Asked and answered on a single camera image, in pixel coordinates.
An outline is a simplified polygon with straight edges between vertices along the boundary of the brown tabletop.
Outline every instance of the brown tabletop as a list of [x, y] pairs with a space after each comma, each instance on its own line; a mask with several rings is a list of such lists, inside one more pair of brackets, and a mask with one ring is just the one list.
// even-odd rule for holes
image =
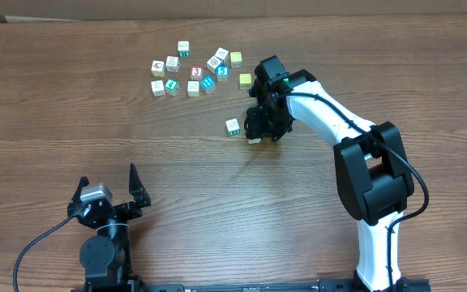
[[[190, 41], [175, 97], [154, 97], [150, 67]], [[229, 82], [186, 95], [191, 66], [242, 52]], [[228, 137], [255, 103], [238, 75], [273, 54], [307, 69], [340, 103], [401, 130], [431, 191], [401, 225], [403, 275], [467, 290], [467, 15], [0, 24], [0, 291], [17, 255], [66, 218], [80, 176], [130, 200], [134, 162], [152, 197], [131, 222], [135, 271], [149, 283], [277, 283], [350, 278], [356, 222], [336, 192], [332, 150], [304, 124], [278, 143]], [[409, 199], [408, 212], [422, 194]], [[84, 283], [76, 221], [37, 244], [21, 291]]]

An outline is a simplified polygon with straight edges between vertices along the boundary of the blue letter on block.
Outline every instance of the blue letter on block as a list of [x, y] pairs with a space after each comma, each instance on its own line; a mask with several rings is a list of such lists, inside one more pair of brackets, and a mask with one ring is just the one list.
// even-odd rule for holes
[[217, 68], [217, 76], [228, 77], [228, 67], [227, 66], [219, 66]]
[[214, 86], [216, 82], [214, 81], [214, 79], [212, 77], [207, 76], [205, 77], [203, 80], [201, 80], [201, 85], [205, 88], [205, 89], [209, 89], [210, 87]]

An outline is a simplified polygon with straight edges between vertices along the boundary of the yellow block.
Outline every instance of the yellow block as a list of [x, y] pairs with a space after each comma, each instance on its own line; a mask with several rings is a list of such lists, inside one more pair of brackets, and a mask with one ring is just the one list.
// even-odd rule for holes
[[231, 60], [231, 62], [241, 62], [242, 61], [241, 52], [232, 52], [232, 53], [230, 53], [230, 60]]
[[239, 85], [241, 89], [249, 89], [251, 87], [251, 74], [240, 74]]

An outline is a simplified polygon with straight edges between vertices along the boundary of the number block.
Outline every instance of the number block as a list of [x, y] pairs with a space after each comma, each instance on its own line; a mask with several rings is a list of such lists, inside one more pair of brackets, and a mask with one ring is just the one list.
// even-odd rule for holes
[[217, 68], [217, 82], [228, 81], [228, 67], [227, 66], [219, 66]]
[[221, 60], [222, 65], [226, 65], [226, 62], [228, 61], [228, 56], [228, 51], [226, 49], [217, 49], [215, 57]]
[[165, 64], [163, 61], [152, 61], [151, 72], [152, 75], [157, 77], [165, 76]]
[[228, 135], [238, 135], [241, 133], [239, 123], [236, 118], [226, 121], [226, 129], [228, 129]]
[[240, 74], [239, 85], [241, 89], [250, 89], [251, 87], [251, 74]]
[[186, 92], [189, 97], [199, 97], [199, 81], [189, 81]]
[[179, 71], [179, 58], [178, 57], [167, 57], [167, 71], [178, 72]]
[[179, 91], [179, 82], [175, 79], [169, 78], [165, 83], [165, 91], [171, 96], [175, 96]]
[[165, 90], [163, 89], [162, 80], [152, 81], [151, 87], [152, 87], [152, 94], [154, 94], [155, 97], [161, 97], [165, 95]]
[[210, 58], [210, 60], [207, 61], [207, 68], [213, 72], [213, 74], [216, 74], [217, 68], [221, 65], [221, 60], [218, 59], [216, 56], [213, 56]]
[[189, 58], [191, 56], [191, 45], [188, 41], [178, 42], [178, 55], [182, 58]]
[[201, 80], [201, 88], [207, 94], [210, 94], [216, 90], [216, 81], [210, 76], [205, 77]]
[[241, 55], [241, 52], [232, 52], [232, 53], [230, 53], [230, 62], [232, 63], [232, 68], [242, 67], [242, 55]]
[[191, 80], [200, 81], [203, 78], [203, 68], [202, 67], [192, 67], [191, 68]]

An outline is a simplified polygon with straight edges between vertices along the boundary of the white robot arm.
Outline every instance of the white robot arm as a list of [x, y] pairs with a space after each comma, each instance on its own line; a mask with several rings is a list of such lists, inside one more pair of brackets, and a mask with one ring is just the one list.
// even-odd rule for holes
[[[351, 113], [343, 105], [329, 96], [318, 81], [308, 81], [293, 89], [291, 95], [286, 97], [289, 114], [298, 121], [305, 123], [313, 129], [328, 145], [333, 147], [344, 138], [356, 138], [362, 133], [356, 131], [322, 101], [309, 97], [293, 96], [293, 92], [318, 94], [334, 104], [345, 116], [364, 131], [370, 131], [375, 124]], [[357, 222], [360, 260], [357, 272], [370, 291], [385, 290], [389, 286], [387, 270], [387, 228], [392, 221], [403, 216], [403, 212], [394, 212], [379, 219], [377, 225], [368, 225], [364, 220]], [[399, 224], [394, 226], [392, 234], [392, 279], [396, 283], [401, 278], [401, 272], [397, 266], [397, 237]]]
[[[368, 291], [386, 290], [391, 283], [388, 276], [390, 268], [392, 284], [396, 284], [401, 278], [397, 265], [399, 224], [393, 227], [390, 265], [387, 254], [388, 227], [397, 218], [403, 217], [406, 197], [413, 193], [410, 172], [404, 169], [398, 171], [399, 166], [393, 165], [386, 153], [377, 154], [375, 149], [370, 150], [372, 147], [365, 136], [351, 127], [326, 102], [299, 94], [322, 97], [359, 130], [370, 133], [373, 128], [377, 129], [372, 135], [383, 142], [390, 142], [389, 146], [395, 147], [396, 152], [405, 159], [399, 131], [391, 123], [376, 126], [353, 114], [329, 96], [309, 72], [302, 70], [292, 75], [285, 72], [276, 56], [262, 61], [255, 74], [257, 80], [250, 95], [258, 98], [258, 105], [246, 112], [246, 137], [271, 137], [277, 141], [291, 131], [291, 124], [296, 119], [325, 140], [335, 150], [336, 181], [342, 203], [349, 214], [358, 220], [360, 258], [356, 272], [359, 281]], [[383, 164], [368, 170], [365, 160], [382, 155]]]

